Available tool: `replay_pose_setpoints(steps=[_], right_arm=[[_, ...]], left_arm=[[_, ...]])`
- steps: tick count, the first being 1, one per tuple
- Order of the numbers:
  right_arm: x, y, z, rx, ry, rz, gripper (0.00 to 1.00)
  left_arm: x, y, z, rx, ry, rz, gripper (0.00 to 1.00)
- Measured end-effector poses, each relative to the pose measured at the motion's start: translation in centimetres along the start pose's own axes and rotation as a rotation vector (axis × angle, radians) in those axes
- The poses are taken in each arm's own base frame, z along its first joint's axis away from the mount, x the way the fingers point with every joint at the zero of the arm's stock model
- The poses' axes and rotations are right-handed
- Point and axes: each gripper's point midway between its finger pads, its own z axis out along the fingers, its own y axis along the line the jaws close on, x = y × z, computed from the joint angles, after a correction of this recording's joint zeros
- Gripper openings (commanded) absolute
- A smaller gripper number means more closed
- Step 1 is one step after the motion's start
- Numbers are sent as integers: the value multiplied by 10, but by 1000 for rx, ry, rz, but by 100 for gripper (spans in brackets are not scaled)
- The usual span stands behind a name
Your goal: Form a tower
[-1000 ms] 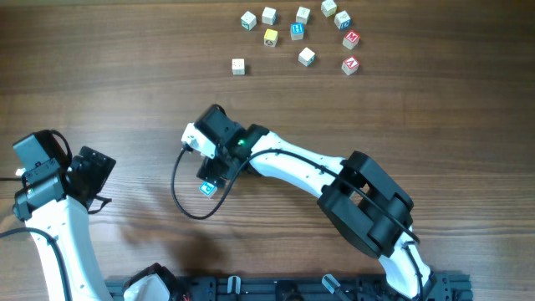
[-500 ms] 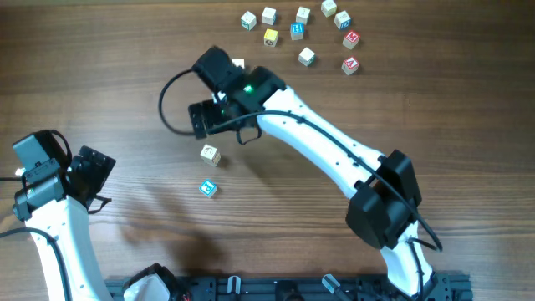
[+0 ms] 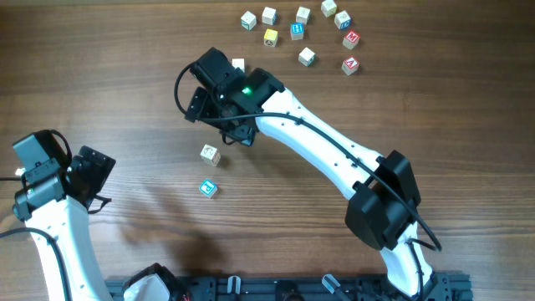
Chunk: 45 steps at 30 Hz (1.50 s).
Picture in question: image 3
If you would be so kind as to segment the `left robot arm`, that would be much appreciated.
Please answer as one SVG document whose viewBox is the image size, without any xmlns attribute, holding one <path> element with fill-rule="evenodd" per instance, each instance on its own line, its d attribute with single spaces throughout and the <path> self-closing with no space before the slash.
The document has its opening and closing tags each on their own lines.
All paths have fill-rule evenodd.
<svg viewBox="0 0 535 301">
<path fill-rule="evenodd" d="M 115 159 L 83 146 L 77 155 L 56 130 L 40 130 L 13 145 L 23 165 L 13 213 L 38 249 L 52 300 L 185 300 L 189 293 L 155 263 L 111 288 L 89 234 L 93 201 L 100 198 Z"/>
</svg>

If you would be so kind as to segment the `blue letter P block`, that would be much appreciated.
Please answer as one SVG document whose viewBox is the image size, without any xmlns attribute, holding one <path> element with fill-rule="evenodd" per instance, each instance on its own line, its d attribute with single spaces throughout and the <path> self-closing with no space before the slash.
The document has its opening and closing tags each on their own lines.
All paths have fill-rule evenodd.
<svg viewBox="0 0 535 301">
<path fill-rule="evenodd" d="M 208 198 L 212 198 L 216 194 L 217 190 L 217 185 L 209 179 L 205 179 L 199 186 L 199 191 Z"/>
</svg>

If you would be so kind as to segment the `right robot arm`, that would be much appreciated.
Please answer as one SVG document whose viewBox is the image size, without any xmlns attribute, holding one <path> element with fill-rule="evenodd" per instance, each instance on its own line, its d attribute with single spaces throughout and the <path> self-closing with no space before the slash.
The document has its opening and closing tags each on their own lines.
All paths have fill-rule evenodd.
<svg viewBox="0 0 535 301">
<path fill-rule="evenodd" d="M 439 252 L 441 245 L 417 211 L 420 192 L 404 155 L 393 150 L 382 156 L 351 141 L 268 71 L 245 74 L 216 48 L 182 71 L 200 83 L 181 109 L 186 120 L 217 128 L 226 145 L 251 146 L 262 133 L 302 156 L 347 199 L 346 226 L 380 252 L 399 294 L 419 300 L 429 295 L 433 270 L 421 249 Z"/>
</svg>

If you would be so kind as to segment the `white block red side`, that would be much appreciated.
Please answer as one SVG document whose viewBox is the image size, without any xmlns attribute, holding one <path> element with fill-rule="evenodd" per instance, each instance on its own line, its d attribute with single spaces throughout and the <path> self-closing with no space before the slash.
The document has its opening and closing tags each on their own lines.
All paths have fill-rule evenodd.
<svg viewBox="0 0 535 301">
<path fill-rule="evenodd" d="M 211 145 L 205 144 L 201 150 L 200 157 L 209 165 L 217 166 L 222 158 L 219 150 Z"/>
</svg>

